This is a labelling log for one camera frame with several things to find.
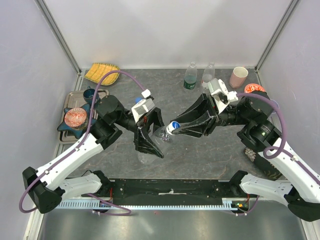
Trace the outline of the green label bottle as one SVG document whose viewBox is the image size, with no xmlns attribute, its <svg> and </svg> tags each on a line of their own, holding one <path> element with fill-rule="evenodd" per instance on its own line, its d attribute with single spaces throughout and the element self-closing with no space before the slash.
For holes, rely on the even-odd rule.
<svg viewBox="0 0 320 240">
<path fill-rule="evenodd" d="M 192 61 L 188 68 L 186 69 L 185 75 L 184 75 L 184 82 L 183 87 L 187 90 L 193 90 L 197 83 L 197 75 L 198 70 L 196 63 Z"/>
</svg>

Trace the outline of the red label clear bottle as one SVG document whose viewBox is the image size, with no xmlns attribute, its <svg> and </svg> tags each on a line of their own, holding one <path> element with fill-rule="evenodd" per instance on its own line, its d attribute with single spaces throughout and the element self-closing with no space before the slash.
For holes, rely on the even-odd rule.
<svg viewBox="0 0 320 240">
<path fill-rule="evenodd" d="M 209 62 L 207 67 L 204 69 L 202 78 L 201 78 L 201 86 L 204 89 L 208 89 L 208 83 L 213 80 L 215 77 L 215 63 Z"/>
</svg>

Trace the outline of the blue label bottle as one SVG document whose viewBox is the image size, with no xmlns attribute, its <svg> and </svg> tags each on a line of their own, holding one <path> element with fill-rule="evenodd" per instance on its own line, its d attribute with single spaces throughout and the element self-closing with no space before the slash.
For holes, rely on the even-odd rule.
<svg viewBox="0 0 320 240">
<path fill-rule="evenodd" d="M 135 99 L 135 103 L 139 103 L 142 99 L 143 99 L 142 97 L 137 97 L 137 98 Z"/>
</svg>

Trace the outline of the blue white Pocari cap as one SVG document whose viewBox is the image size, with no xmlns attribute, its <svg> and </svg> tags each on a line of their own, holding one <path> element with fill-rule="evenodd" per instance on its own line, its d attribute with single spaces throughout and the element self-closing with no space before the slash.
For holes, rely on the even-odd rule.
<svg viewBox="0 0 320 240">
<path fill-rule="evenodd" d="M 166 132 L 173 135 L 173 131 L 180 128 L 180 124 L 177 121 L 172 121 L 166 126 Z"/>
</svg>

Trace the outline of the clear bottle blue-white cap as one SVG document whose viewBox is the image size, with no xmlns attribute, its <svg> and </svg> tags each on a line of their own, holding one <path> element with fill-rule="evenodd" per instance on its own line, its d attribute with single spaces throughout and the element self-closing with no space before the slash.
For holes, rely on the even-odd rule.
<svg viewBox="0 0 320 240">
<path fill-rule="evenodd" d="M 138 160 L 142 164 L 151 164 L 157 159 L 164 159 L 169 149 L 175 143 L 174 136 L 167 132 L 167 127 L 162 126 L 158 128 L 151 136 L 151 140 L 159 148 L 163 156 L 157 156 L 151 153 L 138 153 Z"/>
</svg>

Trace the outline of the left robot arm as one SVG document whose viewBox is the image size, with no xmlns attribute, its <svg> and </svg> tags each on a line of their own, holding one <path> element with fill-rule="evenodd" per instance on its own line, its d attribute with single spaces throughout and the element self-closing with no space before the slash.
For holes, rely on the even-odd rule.
<svg viewBox="0 0 320 240">
<path fill-rule="evenodd" d="M 164 126 L 161 110 L 152 98 L 140 100 L 132 109 L 125 109 L 113 95 L 100 100 L 96 107 L 98 118 L 74 145 L 49 163 L 23 173 L 25 195 L 29 195 L 36 209 L 45 214 L 63 200 L 81 195 L 106 196 L 112 182 L 100 171 L 89 175 L 68 178 L 68 175 L 91 157 L 111 146 L 122 134 L 118 126 L 134 134 L 135 150 L 163 158 L 160 148 L 151 140 L 149 132 Z"/>
</svg>

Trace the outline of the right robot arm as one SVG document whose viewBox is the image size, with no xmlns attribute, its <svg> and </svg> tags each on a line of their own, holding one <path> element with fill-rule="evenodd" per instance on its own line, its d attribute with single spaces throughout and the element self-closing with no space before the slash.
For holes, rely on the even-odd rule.
<svg viewBox="0 0 320 240">
<path fill-rule="evenodd" d="M 173 119 L 167 130 L 174 135 L 207 136 L 216 127 L 241 125 L 241 142 L 275 167 L 287 183 L 238 171 L 230 180 L 235 197 L 244 193 L 276 201 L 298 218 L 320 218 L 320 176 L 290 147 L 282 113 L 267 93 L 254 91 L 202 94 L 185 112 Z"/>
</svg>

